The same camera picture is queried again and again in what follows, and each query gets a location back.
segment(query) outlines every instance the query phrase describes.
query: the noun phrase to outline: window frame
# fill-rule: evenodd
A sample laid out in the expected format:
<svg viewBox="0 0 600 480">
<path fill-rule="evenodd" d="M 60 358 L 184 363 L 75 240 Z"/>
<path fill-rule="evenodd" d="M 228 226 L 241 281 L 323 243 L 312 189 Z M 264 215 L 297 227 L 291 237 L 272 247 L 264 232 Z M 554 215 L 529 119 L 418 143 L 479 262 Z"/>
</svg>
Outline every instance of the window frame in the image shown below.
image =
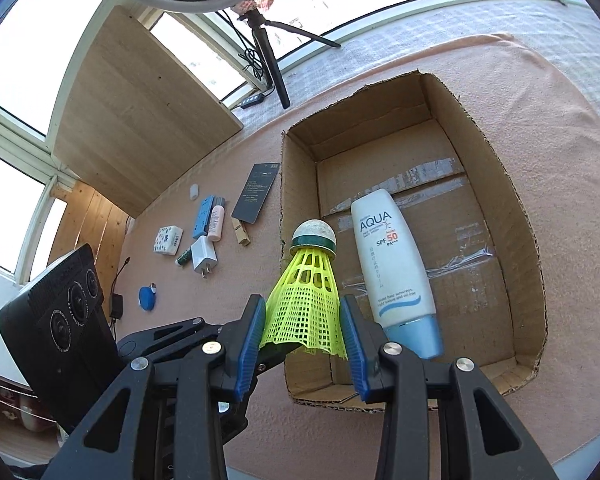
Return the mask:
<svg viewBox="0 0 600 480">
<path fill-rule="evenodd" d="M 481 0 L 407 0 L 343 23 L 327 31 L 324 35 L 333 41 L 346 41 L 372 28 L 420 12 L 474 1 Z M 590 8 L 585 0 L 557 1 L 565 6 L 578 5 Z M 27 234 L 18 256 L 16 271 L 11 274 L 0 267 L 1 275 L 19 285 L 29 281 L 40 235 L 55 200 L 52 194 L 53 188 L 63 186 L 71 189 L 78 179 L 77 175 L 53 156 L 53 146 L 58 134 L 58 125 L 64 111 L 64 104 L 75 80 L 75 75 L 100 26 L 116 5 L 124 5 L 147 29 L 151 28 L 163 14 L 161 10 L 150 9 L 130 0 L 103 0 L 100 3 L 85 28 L 66 69 L 46 136 L 0 107 L 0 158 L 27 176 L 45 184 L 44 191 L 30 219 Z M 245 62 L 240 58 L 243 50 L 242 43 L 235 31 L 218 15 L 211 13 L 172 14 L 172 16 L 247 79 L 245 83 L 220 100 L 228 108 L 235 108 L 245 97 L 254 92 L 265 90 L 264 83 L 255 78 L 250 70 L 245 70 Z M 288 73 L 325 49 L 327 49 L 326 46 L 317 44 L 315 41 L 304 43 L 278 60 L 280 71 L 283 74 Z"/>
<path fill-rule="evenodd" d="M 363 34 L 364 32 L 371 30 L 372 28 L 379 27 L 380 25 L 385 25 L 387 23 L 391 23 L 395 20 L 400 20 L 402 18 L 406 18 L 408 16 L 413 16 L 414 14 L 418 14 L 420 12 L 426 12 L 427 10 L 440 9 L 443 7 L 468 3 L 468 2 L 476 2 L 482 0 L 406 0 L 404 2 L 394 4 L 389 7 L 385 7 L 382 9 L 375 10 L 370 12 L 364 16 L 359 16 L 350 22 L 343 23 L 331 30 L 325 32 L 323 35 L 330 40 L 333 41 L 346 41 L 350 38 L 354 38 L 359 34 Z M 579 5 L 583 7 L 589 7 L 585 0 L 557 0 L 563 5 Z M 239 48 L 239 43 L 235 36 L 235 33 L 231 30 L 231 28 L 226 25 L 222 20 L 220 20 L 214 14 L 181 14 L 179 17 L 179 21 L 183 23 L 183 25 L 187 26 L 189 30 L 193 33 L 197 34 L 195 21 L 199 20 L 200 17 L 204 17 L 209 23 L 209 27 L 215 27 L 217 30 L 220 30 L 226 37 L 231 40 L 233 43 L 234 50 L 227 49 L 224 53 L 220 53 L 221 56 L 237 56 L 239 52 L 241 52 Z M 316 56 L 326 50 L 328 47 L 322 44 L 318 44 L 315 41 L 309 41 L 307 43 L 303 43 L 302 45 L 296 47 L 291 50 L 284 56 L 278 59 L 278 65 L 280 67 L 280 72 L 283 74 L 289 72 L 300 64 L 309 60 L 313 56 Z M 233 109 L 237 107 L 240 102 L 252 95 L 254 92 L 261 91 L 259 88 L 254 88 L 249 85 L 249 82 L 244 83 L 238 86 L 235 90 L 233 90 L 229 95 L 222 99 L 222 102 L 229 108 Z"/>
</svg>

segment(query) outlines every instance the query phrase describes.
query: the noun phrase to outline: yellow plastic shuttlecock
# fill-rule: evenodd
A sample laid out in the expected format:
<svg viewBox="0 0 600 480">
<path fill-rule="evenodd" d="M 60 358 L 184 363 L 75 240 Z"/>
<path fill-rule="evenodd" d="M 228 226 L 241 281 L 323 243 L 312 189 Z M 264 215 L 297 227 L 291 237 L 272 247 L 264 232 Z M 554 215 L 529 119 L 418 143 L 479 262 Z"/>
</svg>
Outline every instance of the yellow plastic shuttlecock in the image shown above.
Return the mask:
<svg viewBox="0 0 600 480">
<path fill-rule="evenodd" d="M 294 232 L 291 263 L 267 300 L 266 343 L 300 343 L 346 357 L 340 329 L 340 299 L 331 269 L 336 236 L 322 220 L 308 220 Z"/>
</svg>

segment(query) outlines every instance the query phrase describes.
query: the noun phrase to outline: sunscreen bottle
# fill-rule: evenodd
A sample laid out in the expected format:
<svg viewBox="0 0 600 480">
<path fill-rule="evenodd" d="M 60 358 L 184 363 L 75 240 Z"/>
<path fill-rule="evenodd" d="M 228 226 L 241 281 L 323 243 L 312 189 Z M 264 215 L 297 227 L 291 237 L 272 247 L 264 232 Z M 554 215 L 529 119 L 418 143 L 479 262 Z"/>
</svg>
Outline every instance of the sunscreen bottle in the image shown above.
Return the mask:
<svg viewBox="0 0 600 480">
<path fill-rule="evenodd" d="M 436 305 L 407 222 L 385 189 L 351 204 L 358 256 L 374 319 L 390 341 L 423 359 L 442 355 Z"/>
</svg>

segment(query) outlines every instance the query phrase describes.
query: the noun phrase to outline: wooden wall panel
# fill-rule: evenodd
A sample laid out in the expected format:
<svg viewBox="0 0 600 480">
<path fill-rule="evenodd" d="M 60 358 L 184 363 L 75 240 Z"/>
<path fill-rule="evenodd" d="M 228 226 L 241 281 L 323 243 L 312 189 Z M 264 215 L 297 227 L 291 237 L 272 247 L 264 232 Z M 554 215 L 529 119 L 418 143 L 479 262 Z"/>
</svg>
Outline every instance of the wooden wall panel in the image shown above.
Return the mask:
<svg viewBox="0 0 600 480">
<path fill-rule="evenodd" d="M 241 128 L 148 30 L 115 7 L 75 77 L 53 152 L 136 218 Z"/>
<path fill-rule="evenodd" d="M 104 292 L 103 310 L 109 319 L 109 292 L 118 272 L 128 215 L 84 182 L 78 181 L 71 192 L 56 187 L 52 194 L 65 201 L 66 208 L 51 246 L 48 264 L 89 244 Z"/>
</svg>

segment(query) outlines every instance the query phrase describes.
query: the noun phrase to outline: black card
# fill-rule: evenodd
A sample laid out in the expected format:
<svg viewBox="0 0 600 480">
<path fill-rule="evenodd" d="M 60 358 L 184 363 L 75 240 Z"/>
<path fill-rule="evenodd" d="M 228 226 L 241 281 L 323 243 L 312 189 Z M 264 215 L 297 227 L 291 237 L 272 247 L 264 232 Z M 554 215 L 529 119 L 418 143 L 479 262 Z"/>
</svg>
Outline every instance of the black card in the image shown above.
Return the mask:
<svg viewBox="0 0 600 480">
<path fill-rule="evenodd" d="M 276 179 L 280 164 L 254 164 L 247 183 L 240 193 L 240 198 L 235 204 L 233 218 L 253 224 L 260 213 L 264 199 Z"/>
</svg>

